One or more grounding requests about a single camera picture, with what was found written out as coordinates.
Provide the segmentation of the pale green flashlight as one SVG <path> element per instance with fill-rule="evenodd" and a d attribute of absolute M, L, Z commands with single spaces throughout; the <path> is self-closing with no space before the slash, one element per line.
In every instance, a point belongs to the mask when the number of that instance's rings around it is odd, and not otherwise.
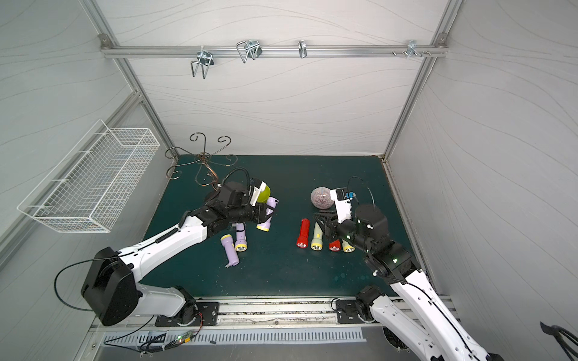
<path fill-rule="evenodd" d="M 342 241 L 342 249 L 347 254 L 355 251 L 355 247 L 350 245 L 349 242 L 347 242 L 345 240 Z"/>
<path fill-rule="evenodd" d="M 323 231 L 321 226 L 316 223 L 313 231 L 313 238 L 311 240 L 311 249 L 313 251 L 321 251 L 323 249 Z"/>

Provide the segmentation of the red flashlight horizontal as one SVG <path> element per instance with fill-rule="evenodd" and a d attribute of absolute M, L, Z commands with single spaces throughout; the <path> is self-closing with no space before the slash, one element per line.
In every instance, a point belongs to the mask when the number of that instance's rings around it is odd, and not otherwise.
<path fill-rule="evenodd" d="M 329 250 L 332 252 L 339 252 L 341 251 L 341 241 L 339 239 L 329 243 Z"/>

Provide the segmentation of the red flashlight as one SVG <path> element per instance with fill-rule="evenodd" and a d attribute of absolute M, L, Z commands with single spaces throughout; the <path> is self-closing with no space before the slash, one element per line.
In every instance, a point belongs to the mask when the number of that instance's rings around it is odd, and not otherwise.
<path fill-rule="evenodd" d="M 302 219 L 300 224 L 300 233 L 297 238 L 298 248 L 308 248 L 309 246 L 309 231 L 310 231 L 310 220 Z"/>

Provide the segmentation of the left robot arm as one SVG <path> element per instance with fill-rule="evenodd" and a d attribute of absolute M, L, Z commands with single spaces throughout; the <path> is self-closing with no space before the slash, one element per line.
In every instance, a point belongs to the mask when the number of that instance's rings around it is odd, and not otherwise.
<path fill-rule="evenodd" d="M 165 261 L 198 245 L 232 224 L 262 224 L 272 217 L 266 201 L 269 186 L 255 178 L 248 186 L 222 184 L 207 195 L 203 206 L 186 211 L 180 221 L 156 236 L 114 251 L 99 251 L 91 265 L 81 296 L 103 326 L 114 326 L 133 316 L 158 316 L 172 324 L 194 322 L 196 300 L 181 286 L 153 287 L 142 279 Z"/>

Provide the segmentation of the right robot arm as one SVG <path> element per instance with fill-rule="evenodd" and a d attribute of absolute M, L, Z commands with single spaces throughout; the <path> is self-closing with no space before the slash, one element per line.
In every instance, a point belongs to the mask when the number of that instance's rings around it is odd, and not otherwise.
<path fill-rule="evenodd" d="M 430 284 L 415 257 L 390 235 L 388 220 L 374 205 L 360 205 L 352 216 L 315 214 L 325 236 L 348 242 L 364 254 L 376 278 L 382 278 L 414 314 L 401 311 L 378 287 L 364 287 L 355 296 L 358 317 L 387 329 L 393 345 L 412 351 L 420 360 L 500 360 L 474 340 Z"/>

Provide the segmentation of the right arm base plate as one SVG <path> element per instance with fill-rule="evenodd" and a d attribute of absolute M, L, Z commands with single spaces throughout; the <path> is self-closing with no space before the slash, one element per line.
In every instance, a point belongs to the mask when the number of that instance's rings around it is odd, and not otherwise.
<path fill-rule="evenodd" d="M 361 301 L 352 299 L 334 299 L 332 308 L 336 312 L 339 324 L 375 323 L 370 308 Z"/>

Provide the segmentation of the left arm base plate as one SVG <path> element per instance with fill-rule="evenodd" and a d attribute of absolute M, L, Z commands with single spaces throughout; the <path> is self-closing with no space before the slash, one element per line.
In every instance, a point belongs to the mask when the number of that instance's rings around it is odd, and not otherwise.
<path fill-rule="evenodd" d="M 157 327 L 215 326 L 218 320 L 218 302 L 188 302 L 173 317 L 157 316 Z"/>

